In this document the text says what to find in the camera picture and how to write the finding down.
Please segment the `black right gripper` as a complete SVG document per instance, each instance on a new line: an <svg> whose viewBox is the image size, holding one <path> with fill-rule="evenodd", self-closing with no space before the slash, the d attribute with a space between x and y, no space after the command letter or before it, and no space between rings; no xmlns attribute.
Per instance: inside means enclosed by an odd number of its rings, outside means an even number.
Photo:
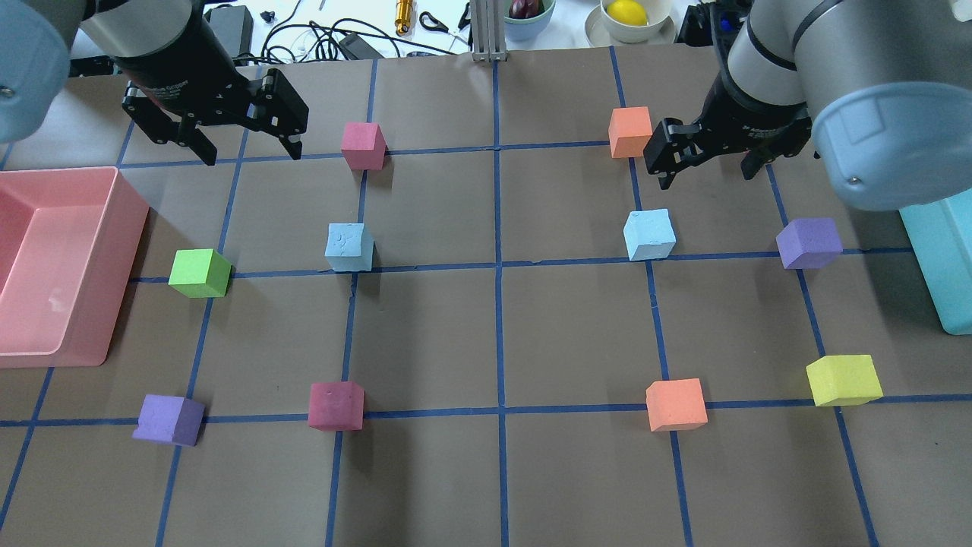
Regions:
<svg viewBox="0 0 972 547"><path fill-rule="evenodd" d="M810 138L811 119L804 103L761 103L720 74L705 98L699 122L663 118L643 149L643 159L660 190L667 191L678 173L708 162L709 152L747 152L740 173L749 181L779 156L797 155Z"/></svg>

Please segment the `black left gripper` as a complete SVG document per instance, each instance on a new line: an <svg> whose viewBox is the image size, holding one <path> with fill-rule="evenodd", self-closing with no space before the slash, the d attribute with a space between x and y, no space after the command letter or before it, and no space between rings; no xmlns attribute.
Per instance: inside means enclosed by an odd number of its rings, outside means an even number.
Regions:
<svg viewBox="0 0 972 547"><path fill-rule="evenodd" d="M122 110L152 142L215 166L216 146L198 125L240 125L301 159L307 103L276 67L243 77L203 14L115 14L114 60L129 79Z"/></svg>

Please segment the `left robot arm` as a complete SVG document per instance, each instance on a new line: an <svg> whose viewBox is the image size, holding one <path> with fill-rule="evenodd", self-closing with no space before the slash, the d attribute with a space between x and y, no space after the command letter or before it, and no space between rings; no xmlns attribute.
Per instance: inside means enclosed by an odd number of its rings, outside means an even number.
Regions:
<svg viewBox="0 0 972 547"><path fill-rule="evenodd" d="M302 156L309 108L281 70L238 72L200 1L4 1L1 4L1 134L38 131L71 68L77 32L128 76L121 106L156 144L216 162L206 127L237 125L274 136Z"/></svg>

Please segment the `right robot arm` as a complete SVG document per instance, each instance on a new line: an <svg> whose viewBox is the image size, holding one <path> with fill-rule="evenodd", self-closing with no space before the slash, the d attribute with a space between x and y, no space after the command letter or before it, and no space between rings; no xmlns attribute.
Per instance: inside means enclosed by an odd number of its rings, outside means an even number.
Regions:
<svg viewBox="0 0 972 547"><path fill-rule="evenodd" d="M719 72L699 117L663 119L643 149L662 189L726 153L750 179L808 144L857 209L969 189L971 22L957 1L715 1L687 10L678 40L712 46Z"/></svg>

